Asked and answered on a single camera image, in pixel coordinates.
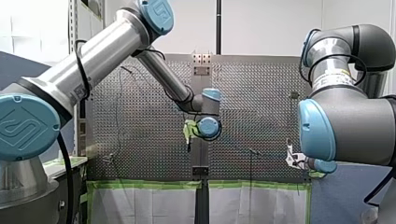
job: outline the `blue cover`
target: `blue cover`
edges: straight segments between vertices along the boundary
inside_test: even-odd
[[[168,34],[174,26],[174,14],[167,0],[140,0],[143,17],[159,35]]]
[[[315,160],[315,170],[323,174],[332,174],[337,169],[337,163],[335,161],[322,161]]]
[[[211,138],[219,132],[219,122],[211,117],[206,117],[198,122],[198,129],[203,137]]]
[[[213,89],[213,88],[205,88],[202,91],[202,95],[210,98],[214,101],[220,101],[221,100],[221,92],[218,89]]]
[[[46,151],[61,128],[58,113],[31,95],[0,95],[0,160],[23,161]]]
[[[312,99],[299,103],[301,151],[305,156],[324,161],[335,159],[332,125],[321,106]]]

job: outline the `industrial robot arm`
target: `industrial robot arm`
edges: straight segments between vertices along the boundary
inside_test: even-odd
[[[396,100],[370,99],[371,75],[395,64],[391,37],[373,25],[315,31],[305,42],[302,60],[310,68],[313,91],[299,104],[302,152],[324,161],[394,166]],[[349,63],[360,72],[350,75]]]
[[[38,119],[40,114],[44,115],[47,112],[50,116],[46,115],[46,117],[53,118],[51,121],[48,120],[49,123],[45,123],[51,128],[36,138],[36,140],[42,138],[40,141],[42,147],[31,150],[20,150],[16,147],[14,150],[6,150],[5,146],[0,144],[2,148],[0,160],[26,160],[46,150],[55,141],[60,128],[72,118],[74,105],[83,100],[87,94],[81,69],[84,70],[92,89],[131,55],[135,55],[145,65],[183,111],[218,115],[218,106],[211,109],[203,107],[205,97],[202,94],[194,95],[157,52],[145,50],[152,48],[150,45],[153,41],[161,35],[166,35],[172,27],[173,13],[167,1],[158,0],[153,1],[152,4],[148,1],[138,1],[119,10],[115,22],[80,48],[80,66],[78,57],[72,53],[41,76],[23,77],[18,83],[5,88],[2,91],[2,98],[11,107],[23,105],[26,98],[26,102],[31,101],[32,104],[41,105],[38,108],[43,109],[42,113],[38,113],[40,110],[34,113]],[[207,96],[208,100],[213,100],[214,104],[219,104],[217,90],[204,90],[204,96]],[[21,99],[22,103],[15,100],[15,97]]]
[[[73,118],[74,106],[129,56],[145,65],[182,111],[199,116],[196,130],[202,141],[219,136],[219,91],[195,95],[157,52],[148,50],[173,25],[166,0],[131,0],[76,53],[39,77],[23,77],[0,92],[0,216],[6,223],[58,222],[58,183],[47,180],[38,155]],[[30,209],[45,200],[40,214]],[[21,208],[24,215],[15,216]]]

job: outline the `logo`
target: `logo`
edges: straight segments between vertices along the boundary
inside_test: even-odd
[[[154,4],[154,12],[158,17],[163,19],[163,22],[166,22],[171,18],[171,14],[167,10],[165,2],[163,1],[157,1]]]
[[[0,140],[19,150],[26,149],[46,130],[40,119],[22,107],[0,118]]]

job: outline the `black cable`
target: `black cable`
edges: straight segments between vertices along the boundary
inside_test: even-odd
[[[66,144],[62,134],[58,135],[58,144],[61,149],[62,156],[64,157],[64,167],[66,169],[66,180],[67,180],[67,215],[66,224],[73,223],[73,207],[74,207],[74,183],[73,183],[73,172],[72,164],[70,162],[69,153],[67,152]]]
[[[166,61],[165,54],[163,54],[162,52],[160,52],[160,51],[157,50],[157,49],[144,49],[144,51],[150,51],[150,52],[158,53],[158,54],[161,55],[161,57],[163,57],[163,60]]]
[[[381,191],[382,188],[384,188],[388,182],[393,178],[393,176],[396,173],[396,169],[392,168],[389,173],[384,177],[384,179],[375,187],[375,189],[373,189],[365,198],[364,198],[364,202],[371,205],[371,206],[375,206],[375,207],[379,207],[379,204],[377,203],[370,203],[370,200],[372,200],[374,198],[375,195],[377,195],[379,193],[379,191]]]
[[[363,80],[366,78],[367,75],[367,65],[366,63],[364,63],[364,61],[359,58],[358,56],[352,55],[352,54],[330,54],[330,55],[326,55],[323,58],[317,60],[316,62],[314,62],[312,64],[312,66],[309,68],[309,72],[308,72],[308,83],[309,85],[312,87],[312,80],[311,80],[311,76],[312,76],[312,71],[314,70],[314,68],[321,62],[323,62],[326,59],[329,59],[331,57],[349,57],[355,60],[355,62],[359,62],[361,64],[361,67],[363,67],[363,74],[361,75],[361,79],[359,79],[357,82],[355,82],[355,86],[361,84],[361,82],[363,82]]]
[[[84,89],[85,89],[85,96],[82,98],[82,100],[87,100],[90,95],[91,95],[91,88],[90,88],[90,82],[88,81],[87,74],[85,73],[84,66],[82,65],[81,59],[80,59],[80,50],[78,48],[79,43],[87,43],[86,40],[76,40],[75,43],[75,53],[76,53],[76,58],[77,58],[77,66],[78,66],[78,71],[81,74],[81,79],[82,83],[84,84]]]
[[[313,30],[311,30],[309,33],[308,33],[308,35],[306,36],[306,39],[305,39],[305,42],[304,42],[304,46],[303,46],[303,52],[301,53],[301,57],[300,57],[300,63],[299,63],[299,66],[298,66],[298,71],[300,72],[300,76],[301,76],[301,78],[304,80],[304,81],[306,81],[306,82],[308,82],[309,83],[309,81],[308,81],[308,79],[304,76],[304,74],[303,74],[303,59],[305,58],[305,56],[306,56],[306,48],[307,48],[307,46],[308,46],[308,41],[311,39],[311,36],[312,36],[312,34],[314,33],[314,32],[316,32],[316,31],[320,31],[319,29],[313,29]]]

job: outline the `pegboard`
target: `pegboard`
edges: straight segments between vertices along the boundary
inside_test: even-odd
[[[191,55],[166,59],[191,84]],[[287,138],[299,150],[296,106],[302,98],[290,99],[292,91],[305,96],[298,59],[214,55],[211,64],[212,85],[223,95],[223,132],[209,147],[210,178],[303,182],[303,172],[285,162]],[[94,155],[89,179],[191,180],[182,113],[139,61],[122,66],[132,74],[116,69],[87,104],[87,142]],[[250,160],[251,149],[260,157]],[[111,153],[114,162],[107,161]]]
[[[222,93],[223,132],[209,149],[211,179],[304,180],[286,162],[286,139],[300,151],[297,105],[307,93],[292,57],[213,56],[212,84]],[[292,92],[300,97],[291,99]],[[260,154],[252,156],[251,151]]]

